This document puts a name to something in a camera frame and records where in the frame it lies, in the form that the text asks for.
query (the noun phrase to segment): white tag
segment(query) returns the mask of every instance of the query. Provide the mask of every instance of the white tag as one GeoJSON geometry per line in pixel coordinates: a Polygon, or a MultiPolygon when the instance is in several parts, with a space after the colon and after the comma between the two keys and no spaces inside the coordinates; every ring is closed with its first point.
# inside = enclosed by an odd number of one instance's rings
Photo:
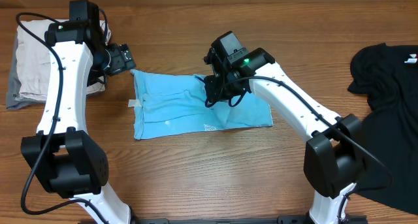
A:
{"type": "Polygon", "coordinates": [[[141,101],[139,101],[138,99],[135,99],[135,100],[129,99],[128,107],[136,107],[136,106],[142,106],[141,101]]]}

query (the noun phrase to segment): white cloth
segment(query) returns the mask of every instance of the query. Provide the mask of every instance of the white cloth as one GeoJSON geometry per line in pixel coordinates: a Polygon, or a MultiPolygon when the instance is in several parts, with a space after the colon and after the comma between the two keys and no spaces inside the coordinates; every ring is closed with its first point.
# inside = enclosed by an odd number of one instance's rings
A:
{"type": "MultiPolygon", "coordinates": [[[[36,36],[45,40],[44,34],[50,20],[35,20],[22,22],[22,24],[32,31],[36,36]]],[[[105,30],[105,21],[100,21],[102,30],[105,30]]],[[[111,32],[108,27],[106,43],[110,40],[111,32]]],[[[37,101],[46,101],[48,94],[48,84],[50,81],[50,55],[49,50],[26,33],[20,26],[18,27],[18,48],[16,49],[17,67],[20,87],[19,96],[21,99],[29,98],[37,101]]],[[[105,85],[96,83],[87,88],[87,94],[104,91],[105,85]]]]}

